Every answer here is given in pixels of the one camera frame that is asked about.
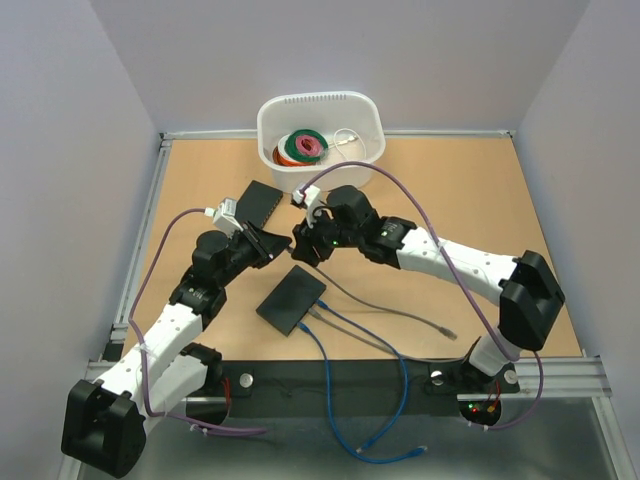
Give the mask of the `black network switch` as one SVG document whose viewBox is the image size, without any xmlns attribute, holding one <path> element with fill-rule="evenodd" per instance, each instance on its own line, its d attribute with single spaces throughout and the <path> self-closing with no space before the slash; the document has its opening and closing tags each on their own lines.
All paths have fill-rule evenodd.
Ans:
<svg viewBox="0 0 640 480">
<path fill-rule="evenodd" d="M 256 308 L 256 313 L 280 334 L 289 336 L 325 291 L 322 281 L 294 266 Z"/>
<path fill-rule="evenodd" d="M 263 229 L 282 198 L 281 190 L 252 180 L 237 201 L 235 218 L 239 224 Z"/>
</svg>

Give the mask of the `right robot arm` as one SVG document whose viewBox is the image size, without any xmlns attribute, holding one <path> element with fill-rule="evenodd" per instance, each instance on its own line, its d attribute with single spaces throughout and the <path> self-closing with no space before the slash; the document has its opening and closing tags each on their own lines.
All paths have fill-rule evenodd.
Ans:
<svg viewBox="0 0 640 480">
<path fill-rule="evenodd" d="M 472 390 L 491 384 L 522 352 L 539 352 L 564 306 L 551 267 L 535 251 L 499 255 L 440 238 L 409 220 L 379 215 L 351 185 L 328 195 L 299 188 L 292 203 L 306 212 L 293 229 L 294 259 L 317 266 L 337 248 L 354 248 L 373 263 L 451 282 L 469 301 L 481 296 L 498 307 L 497 324 L 486 327 L 460 366 L 461 381 Z"/>
</svg>

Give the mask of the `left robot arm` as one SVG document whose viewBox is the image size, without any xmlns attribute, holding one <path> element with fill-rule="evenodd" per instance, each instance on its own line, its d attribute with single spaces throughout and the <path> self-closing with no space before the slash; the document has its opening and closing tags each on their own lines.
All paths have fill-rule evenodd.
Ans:
<svg viewBox="0 0 640 480">
<path fill-rule="evenodd" d="M 183 398 L 221 386 L 220 354 L 195 340 L 222 309 L 226 286 L 271 263 L 290 242 L 249 223 L 201 234 L 191 266 L 149 330 L 137 332 L 136 345 L 96 380 L 70 390 L 62 453 L 115 478 L 128 474 L 153 428 Z"/>
</svg>

